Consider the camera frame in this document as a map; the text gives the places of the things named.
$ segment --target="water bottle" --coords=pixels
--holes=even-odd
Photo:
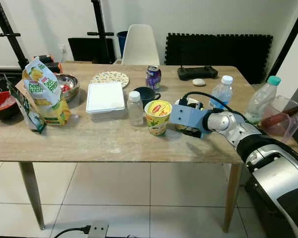
[[[140,99],[140,93],[132,91],[128,95],[127,108],[129,113],[129,122],[131,125],[142,125],[144,123],[143,102]]]
[[[252,96],[244,113],[250,123],[258,124],[260,122],[266,105],[276,97],[277,86],[280,82],[279,77],[270,76],[267,83]]]
[[[214,97],[217,97],[227,105],[232,99],[232,95],[233,95],[232,86],[231,86],[232,82],[233,82],[233,77],[224,75],[221,79],[221,83],[214,87],[212,91],[212,95]],[[211,108],[220,108],[220,109],[224,108],[222,104],[215,101],[214,99],[210,100],[209,105]]]

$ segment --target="teal bottle cap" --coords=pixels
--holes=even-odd
[[[277,86],[280,83],[280,81],[282,81],[282,79],[280,77],[277,77],[277,76],[269,76],[269,78],[267,80],[267,82],[269,84],[272,84],[272,85],[275,85],[275,86]]]

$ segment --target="measuring cup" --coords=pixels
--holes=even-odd
[[[298,103],[283,96],[274,98],[264,109],[260,127],[285,143],[298,129]]]

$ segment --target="patterned plate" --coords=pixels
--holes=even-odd
[[[126,87],[129,83],[127,75],[117,71],[107,71],[95,75],[90,83],[109,83],[109,82],[121,82],[122,87]]]

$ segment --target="white bottle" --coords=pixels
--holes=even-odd
[[[140,93],[132,91],[128,95],[127,108],[129,113],[129,122],[131,125],[142,125],[144,123],[143,102],[140,99]]]
[[[232,92],[232,83],[233,77],[224,75],[221,79],[221,83],[214,87],[212,91],[212,95],[220,99],[225,104],[228,104],[232,99],[233,92]],[[219,102],[211,99],[209,102],[211,108],[220,108],[224,109],[224,106],[221,105]]]
[[[266,105],[276,97],[277,86],[280,81],[279,77],[270,76],[267,83],[253,95],[244,113],[250,123],[258,124],[260,122]]]

